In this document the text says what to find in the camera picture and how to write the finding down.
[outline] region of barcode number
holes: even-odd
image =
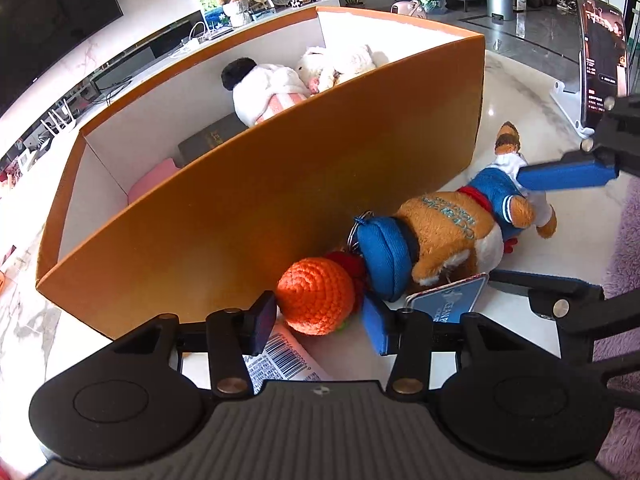
[[[273,334],[264,347],[273,364],[275,364],[285,379],[290,379],[306,368],[304,359],[296,352],[282,334]]]

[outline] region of storage box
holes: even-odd
[[[294,66],[308,46],[368,44],[379,68],[224,142],[127,206],[178,144],[233,112],[238,57]],[[338,7],[258,23],[178,60],[81,129],[47,219],[37,289],[118,337],[161,312],[245,308],[294,261],[342,243],[353,217],[391,214],[471,160],[484,38]]]

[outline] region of ribbed gray surface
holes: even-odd
[[[320,396],[320,386],[329,392]],[[387,399],[376,383],[271,382],[226,402],[187,446],[124,471],[51,462],[36,480],[604,480],[595,464],[562,472],[505,471],[442,436],[429,412]]]

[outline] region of black floor line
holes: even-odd
[[[469,25],[473,25],[475,27],[482,27],[488,30],[495,30],[493,27],[488,27],[487,25],[482,25],[481,23],[472,23],[472,20],[480,20],[481,18],[488,18],[488,17],[489,16],[487,14],[483,14],[482,16],[472,16],[471,18],[460,18],[458,21],[463,23],[468,23]],[[551,52],[552,54],[556,54],[556,56],[564,57],[565,59],[571,61],[572,63],[579,64],[575,59],[565,56],[564,54],[560,54],[559,52],[556,52],[555,50],[553,50],[552,48],[549,48],[548,46],[540,45],[539,43],[536,43],[535,41],[527,40],[526,38],[520,38],[514,34],[505,32],[504,30],[500,30],[500,33],[505,34],[507,36],[511,36],[516,40],[524,41],[525,43],[535,45],[536,47],[543,48],[544,50]]]

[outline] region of black tv screen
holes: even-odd
[[[116,0],[0,0],[0,116],[55,62],[120,16]]]

